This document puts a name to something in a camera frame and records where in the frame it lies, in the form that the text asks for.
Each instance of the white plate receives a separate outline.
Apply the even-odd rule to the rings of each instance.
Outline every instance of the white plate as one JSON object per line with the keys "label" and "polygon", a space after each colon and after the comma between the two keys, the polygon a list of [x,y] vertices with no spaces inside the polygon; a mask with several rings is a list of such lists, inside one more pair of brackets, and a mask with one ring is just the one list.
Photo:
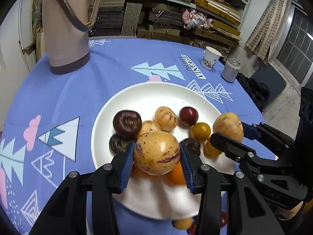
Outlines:
{"label": "white plate", "polygon": [[[194,107],[199,113],[199,122],[211,128],[221,114],[207,99],[194,91],[171,83],[146,82],[133,85],[113,96],[98,114],[91,134],[91,152],[94,166],[99,168],[110,163],[113,154],[109,151],[109,139],[115,133],[113,117],[120,110],[137,111],[142,121],[153,120],[160,106],[171,108],[177,115],[182,107]],[[189,130],[176,127],[171,134],[180,142],[188,137]],[[201,160],[220,172],[233,174],[235,163],[224,153],[212,161],[203,155]],[[128,209],[154,219],[182,219],[199,212],[201,195],[192,195],[186,186],[168,186],[161,179],[149,180],[130,177],[122,194],[114,197]]]}

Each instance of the white paper cup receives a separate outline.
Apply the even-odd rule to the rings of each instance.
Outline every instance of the white paper cup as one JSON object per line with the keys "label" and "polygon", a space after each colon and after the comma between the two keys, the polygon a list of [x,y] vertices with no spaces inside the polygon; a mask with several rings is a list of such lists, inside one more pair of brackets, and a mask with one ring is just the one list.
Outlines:
{"label": "white paper cup", "polygon": [[201,65],[211,70],[215,65],[216,61],[222,56],[222,54],[214,48],[209,46],[205,47],[204,56]]}

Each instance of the curtain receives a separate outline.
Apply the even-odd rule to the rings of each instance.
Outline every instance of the curtain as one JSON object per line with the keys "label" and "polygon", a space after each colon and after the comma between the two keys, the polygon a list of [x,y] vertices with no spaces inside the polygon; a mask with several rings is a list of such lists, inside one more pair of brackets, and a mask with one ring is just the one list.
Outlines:
{"label": "curtain", "polygon": [[269,60],[274,48],[271,45],[281,24],[288,0],[270,0],[258,24],[246,42],[246,46],[253,51],[265,64]]}

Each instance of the kettle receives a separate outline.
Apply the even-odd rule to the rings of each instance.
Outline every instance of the kettle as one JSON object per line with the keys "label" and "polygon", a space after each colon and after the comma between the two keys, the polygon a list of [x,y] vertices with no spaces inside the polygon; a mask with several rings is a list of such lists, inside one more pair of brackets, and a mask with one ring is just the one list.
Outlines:
{"label": "kettle", "polygon": [[72,72],[90,60],[88,31],[96,22],[99,4],[95,0],[90,13],[88,0],[43,0],[43,30],[52,73]]}

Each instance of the can lid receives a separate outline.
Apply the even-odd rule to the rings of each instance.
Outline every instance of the can lid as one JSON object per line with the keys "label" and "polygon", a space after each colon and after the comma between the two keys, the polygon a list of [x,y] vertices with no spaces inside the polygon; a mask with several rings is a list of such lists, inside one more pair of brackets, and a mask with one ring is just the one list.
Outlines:
{"label": "can lid", "polygon": [[235,66],[240,66],[240,63],[234,58],[228,59],[228,62],[235,65]]}

